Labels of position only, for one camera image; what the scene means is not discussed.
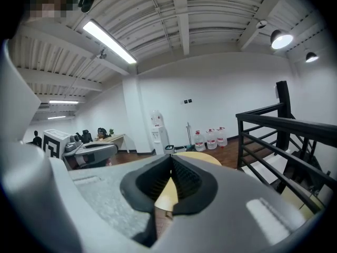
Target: wooden surface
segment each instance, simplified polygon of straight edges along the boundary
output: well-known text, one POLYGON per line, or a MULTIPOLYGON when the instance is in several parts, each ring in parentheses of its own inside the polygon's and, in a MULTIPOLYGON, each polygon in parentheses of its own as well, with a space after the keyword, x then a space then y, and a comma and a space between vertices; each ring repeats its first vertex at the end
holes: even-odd
MULTIPOLYGON (((230 140, 228 142, 228 145, 225 146, 224 148, 217 147, 214 150, 206 149, 205 151, 202 151, 200 153, 211 155, 212 157, 216 158, 222 166, 236 169, 238 147, 239 147, 238 141, 237 139, 234 139, 234 140, 230 140)), ((254 150, 260 146, 256 143, 252 143, 252 144, 247 145, 247 147, 251 150, 254 150)), ((271 153, 272 152, 270 150, 263 149, 257 154, 261 156, 262 158, 264 158, 271 153)), ((117 153, 115 156, 111 157, 111 161, 113 162, 113 164, 123 164, 123 163, 128 163, 131 161, 148 158, 148 157, 151 157, 151 155, 137 155, 136 153, 130 153, 130 154, 117 153)), ((251 156, 247 156, 245 158, 250 163, 256 161, 251 156)))
POLYGON ((114 140, 117 140, 119 138, 124 137, 124 135, 125 134, 113 135, 111 137, 107 137, 105 139, 101 139, 101 140, 98 140, 98 141, 101 141, 101 142, 113 142, 114 140))
POLYGON ((157 207, 154 208, 157 237, 159 238, 172 223, 172 214, 157 207))
MULTIPOLYGON (((202 152, 181 152, 181 153, 177 153, 177 155, 183 155, 183 156, 189 157, 189 158, 200 159, 200 160, 204 160, 208 163, 212 163, 212 164, 216 164, 216 165, 221 166, 220 162, 217 159, 215 159, 214 157, 212 157, 209 154, 205 154, 205 153, 202 153, 202 152)), ((162 210, 172 212, 173 206, 176 203, 178 203, 177 189, 175 187, 175 184, 174 184, 172 178, 170 178, 166 187, 164 188, 164 190, 162 191, 162 193, 160 194, 160 196, 156 200, 154 206, 157 207, 157 208, 160 208, 162 210)))

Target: plastic water jug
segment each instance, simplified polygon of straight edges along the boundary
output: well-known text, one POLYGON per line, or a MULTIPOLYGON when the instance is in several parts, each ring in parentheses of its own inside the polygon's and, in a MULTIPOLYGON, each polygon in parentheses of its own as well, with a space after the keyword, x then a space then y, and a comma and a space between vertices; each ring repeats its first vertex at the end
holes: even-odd
POLYGON ((151 122, 154 127, 161 127, 164 125, 163 117, 158 110, 153 110, 151 112, 151 122))
POLYGON ((216 141, 217 145, 219 145, 221 148, 224 148, 228 144, 225 128, 220 127, 217 129, 216 141))
POLYGON ((200 134, 200 131, 196 131, 194 135, 194 146, 196 151, 202 152, 206 149, 204 137, 200 134))
POLYGON ((207 133, 207 148, 213 150, 217 147, 214 129, 213 130, 209 129, 208 131, 206 131, 206 133, 207 133))

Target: wooden floor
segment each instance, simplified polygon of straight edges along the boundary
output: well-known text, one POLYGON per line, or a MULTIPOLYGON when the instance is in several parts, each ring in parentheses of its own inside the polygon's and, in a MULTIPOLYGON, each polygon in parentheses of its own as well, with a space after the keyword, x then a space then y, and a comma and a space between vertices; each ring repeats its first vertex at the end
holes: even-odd
MULTIPOLYGON (((209 154, 214 158, 218 159, 222 166, 236 169, 238 147, 239 147, 238 140, 234 139, 230 140, 228 142, 228 145, 225 146, 224 148, 217 147, 214 150, 206 149, 202 153, 209 154)), ((258 147, 260 146, 255 143, 248 145, 248 148, 251 150, 254 150, 258 147)), ((263 158, 271 153, 272 152, 270 150, 263 149, 257 154, 263 158)), ((151 155, 137 155, 136 153, 117 153, 115 156, 111 157, 111 162, 113 165, 117 165, 148 157, 151 157, 151 155)), ((247 156, 245 158, 249 163, 256 161, 251 156, 247 156)), ((168 216, 166 216, 166 211, 159 208, 155 208, 155 220, 156 220, 157 236, 159 238, 164 233, 164 231, 170 226, 172 222, 172 214, 169 212, 168 216)))
MULTIPOLYGON (((209 154, 212 157, 218 159, 222 166, 236 169, 238 147, 239 147, 238 140, 234 139, 234 140, 230 140, 228 142, 228 145, 225 146, 224 148, 220 148, 218 146, 214 150, 206 149, 202 153, 209 154)), ((254 150, 260 146, 256 143, 252 143, 252 144, 249 144, 247 147, 251 150, 254 150)), ((263 158, 271 153, 272 152, 270 150, 263 149, 257 154, 263 158)), ((118 153, 114 155, 113 157, 111 157, 111 163, 112 165, 117 165, 117 164, 128 163, 128 162, 139 160, 139 159, 148 158, 148 157, 151 157, 151 155, 137 155, 136 153, 123 152, 123 153, 118 153)), ((251 156, 247 156, 245 158, 247 159, 249 163, 256 161, 251 156)))

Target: black metal railing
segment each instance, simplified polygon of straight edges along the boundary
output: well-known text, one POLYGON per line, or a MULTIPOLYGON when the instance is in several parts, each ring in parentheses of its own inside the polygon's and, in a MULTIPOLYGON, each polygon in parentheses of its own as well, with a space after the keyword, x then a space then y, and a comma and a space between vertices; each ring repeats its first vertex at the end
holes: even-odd
POLYGON ((323 144, 337 148, 337 126, 295 120, 294 116, 291 114, 289 92, 286 82, 278 82, 276 85, 280 99, 280 102, 278 104, 258 110, 239 113, 236 115, 239 130, 239 152, 237 158, 237 167, 240 168, 243 166, 247 166, 262 183, 264 183, 268 187, 271 187, 269 183, 250 165, 247 159, 245 159, 245 156, 250 155, 256 161, 264 165, 282 183, 284 183, 291 191, 293 191, 293 193, 297 195, 297 197, 301 199, 303 203, 307 205, 307 207, 313 213, 317 213, 318 211, 320 211, 320 208, 306 194, 303 193, 303 191, 295 184, 295 182, 287 178, 284 174, 280 173, 272 165, 268 164, 268 162, 266 162, 260 155, 258 155, 258 152, 262 149, 269 149, 271 152, 274 152, 275 154, 278 154, 283 158, 291 161, 292 164, 296 166, 296 168, 309 173, 320 182, 327 185, 333 191, 336 191, 337 182, 329 177, 329 175, 312 166, 310 164, 310 161, 314 157, 317 142, 321 142, 323 144), (276 110, 278 113, 278 117, 261 115, 276 110), (253 123, 256 124, 256 126, 250 129, 244 129, 243 122, 253 123), (250 134, 251 131, 263 127, 274 129, 274 131, 259 138, 254 137, 250 134), (275 141, 268 143, 263 140, 276 133, 277 138, 275 141), (300 147, 293 139, 290 138, 290 134, 294 134, 299 138, 302 147, 300 147), (299 157, 296 157, 286 152, 289 146, 289 142, 292 142, 295 147, 298 148, 300 152, 299 157), (260 147, 255 150, 251 150, 247 147, 247 145, 252 143, 257 143, 260 145, 260 147), (304 155, 307 152, 309 153, 309 162, 305 162, 303 160, 304 155))

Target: ceiling light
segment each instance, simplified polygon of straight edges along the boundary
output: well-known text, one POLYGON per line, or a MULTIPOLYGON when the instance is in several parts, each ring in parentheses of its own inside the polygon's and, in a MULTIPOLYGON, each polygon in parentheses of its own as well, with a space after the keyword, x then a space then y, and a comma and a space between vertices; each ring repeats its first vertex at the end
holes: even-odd
POLYGON ((292 35, 281 32, 280 30, 275 30, 270 36, 272 48, 275 50, 286 47, 293 41, 293 39, 294 37, 292 35))
POLYGON ((108 46, 112 51, 118 54, 121 58, 123 58, 129 64, 136 63, 135 58, 133 58, 127 50, 125 50, 118 42, 115 40, 112 35, 104 28, 102 28, 99 24, 97 24, 94 20, 90 20, 86 25, 83 27, 88 33, 93 35, 103 44, 108 46))
POLYGON ((70 100, 49 100, 50 104, 78 104, 78 101, 70 100))
POLYGON ((57 118, 65 118, 65 116, 48 117, 48 119, 57 119, 57 118))
POLYGON ((305 57, 305 61, 307 63, 313 62, 313 61, 315 61, 317 59, 318 59, 318 56, 315 53, 313 53, 313 52, 308 52, 308 54, 305 57))

